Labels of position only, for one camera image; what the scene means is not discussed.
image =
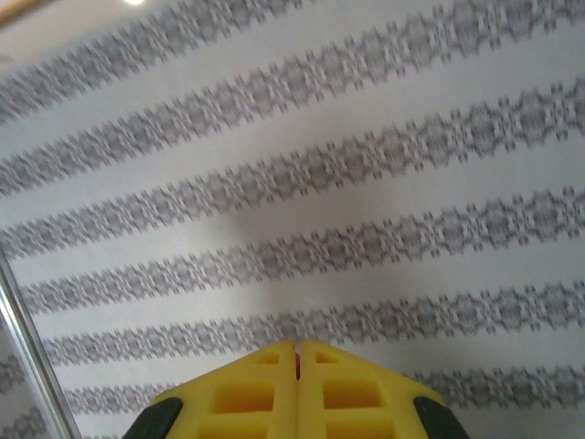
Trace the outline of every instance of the wall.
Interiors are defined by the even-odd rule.
[[[0,245],[84,435],[279,338],[582,434],[577,3],[179,2],[0,81]]]
[[[45,421],[0,315],[0,438],[48,437]]]

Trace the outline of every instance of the yellow foam piece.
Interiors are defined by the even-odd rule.
[[[294,342],[280,341],[157,396],[183,401],[166,439],[296,439]]]
[[[427,439],[412,403],[441,396],[313,340],[282,341],[156,397],[183,401],[166,439]]]
[[[412,403],[436,391],[319,341],[301,341],[298,437],[426,439]]]

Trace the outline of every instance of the rectangular hole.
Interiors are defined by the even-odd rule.
[[[327,439],[394,439],[390,422],[327,423]]]
[[[197,439],[266,439],[267,437],[266,425],[239,425],[203,427]]]
[[[384,405],[380,388],[373,380],[326,380],[323,383],[323,402],[326,409],[361,409]]]
[[[213,412],[271,412],[274,405],[274,384],[269,382],[231,382],[218,389]]]

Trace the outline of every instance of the metal frame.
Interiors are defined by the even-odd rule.
[[[45,418],[48,433],[55,438],[81,438],[73,414],[65,400],[65,394],[48,361],[2,250],[0,250],[0,311],[5,319],[6,330],[13,339],[16,352],[29,378],[29,385],[37,399],[37,407]]]

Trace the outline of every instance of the red marking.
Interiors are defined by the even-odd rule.
[[[301,378],[301,356],[297,353],[294,354],[294,359],[296,362],[296,379]]]

